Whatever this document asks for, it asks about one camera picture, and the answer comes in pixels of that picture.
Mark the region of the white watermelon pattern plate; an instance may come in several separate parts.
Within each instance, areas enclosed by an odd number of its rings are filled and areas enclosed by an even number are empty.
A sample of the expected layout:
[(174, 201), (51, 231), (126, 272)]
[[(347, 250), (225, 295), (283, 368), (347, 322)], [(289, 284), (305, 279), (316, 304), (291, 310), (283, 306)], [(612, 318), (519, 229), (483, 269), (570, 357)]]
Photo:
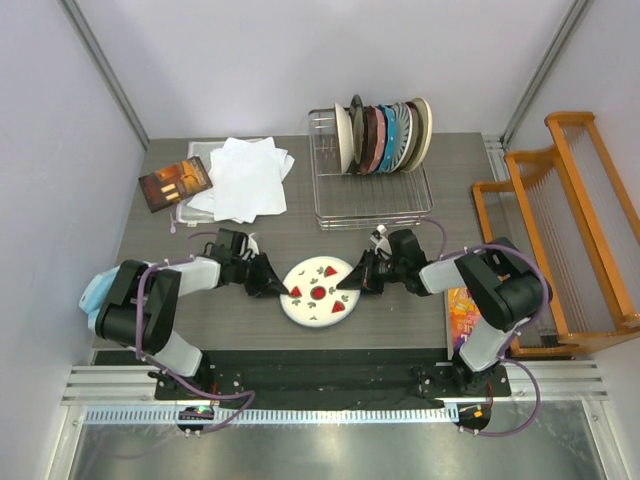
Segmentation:
[(326, 328), (344, 320), (360, 299), (359, 290), (338, 288), (352, 270), (348, 262), (333, 256), (316, 256), (296, 264), (283, 280), (288, 290), (280, 296), (285, 315), (308, 328)]

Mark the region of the brown floral pattern plate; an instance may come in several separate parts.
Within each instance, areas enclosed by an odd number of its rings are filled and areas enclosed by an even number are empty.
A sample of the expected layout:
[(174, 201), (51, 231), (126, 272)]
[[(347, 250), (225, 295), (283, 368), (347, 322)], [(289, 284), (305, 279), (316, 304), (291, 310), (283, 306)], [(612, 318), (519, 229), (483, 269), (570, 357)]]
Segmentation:
[(353, 127), (349, 114), (338, 103), (334, 104), (336, 134), (339, 149), (340, 169), (347, 174), (355, 159)]

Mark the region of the pink polka dot plate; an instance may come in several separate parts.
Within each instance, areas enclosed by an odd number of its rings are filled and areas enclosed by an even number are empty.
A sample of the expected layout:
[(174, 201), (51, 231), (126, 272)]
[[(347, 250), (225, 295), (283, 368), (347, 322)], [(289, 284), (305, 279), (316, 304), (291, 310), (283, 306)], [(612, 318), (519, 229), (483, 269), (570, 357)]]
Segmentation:
[(387, 122), (383, 111), (376, 106), (367, 106), (364, 110), (366, 119), (366, 145), (364, 159), (360, 164), (360, 173), (374, 173), (382, 162), (386, 146)]

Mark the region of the black rimmed beige plate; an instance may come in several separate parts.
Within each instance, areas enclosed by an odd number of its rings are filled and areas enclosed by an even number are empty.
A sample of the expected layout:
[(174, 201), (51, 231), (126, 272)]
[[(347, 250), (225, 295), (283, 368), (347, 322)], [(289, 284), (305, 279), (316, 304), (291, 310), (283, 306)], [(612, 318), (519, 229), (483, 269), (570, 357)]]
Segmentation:
[(353, 174), (365, 173), (363, 158), (366, 150), (367, 119), (365, 107), (359, 94), (352, 97), (349, 106), (349, 116), (353, 131), (354, 160), (350, 171)]

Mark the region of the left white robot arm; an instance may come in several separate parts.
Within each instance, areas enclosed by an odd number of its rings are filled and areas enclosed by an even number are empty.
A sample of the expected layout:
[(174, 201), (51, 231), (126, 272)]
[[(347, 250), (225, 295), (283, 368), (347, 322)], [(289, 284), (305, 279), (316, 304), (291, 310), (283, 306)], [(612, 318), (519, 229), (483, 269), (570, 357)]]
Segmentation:
[(179, 388), (200, 399), (211, 391), (213, 375), (206, 354), (176, 332), (177, 303), (186, 295), (229, 284), (242, 285), (253, 298), (288, 293), (252, 235), (220, 229), (201, 254), (184, 261), (126, 260), (96, 275), (79, 307), (97, 337), (179, 376)]

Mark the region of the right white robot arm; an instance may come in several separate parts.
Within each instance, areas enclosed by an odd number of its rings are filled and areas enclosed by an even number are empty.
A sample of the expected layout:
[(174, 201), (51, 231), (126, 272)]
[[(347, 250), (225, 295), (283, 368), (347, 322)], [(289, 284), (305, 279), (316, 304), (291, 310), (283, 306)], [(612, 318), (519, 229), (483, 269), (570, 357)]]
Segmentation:
[(516, 334), (536, 321), (553, 297), (537, 264), (505, 237), (429, 260), (410, 229), (376, 236), (388, 248), (366, 250), (338, 287), (378, 295), (386, 284), (401, 283), (420, 297), (466, 288), (480, 319), (452, 357), (451, 380), (462, 394), (485, 387)]

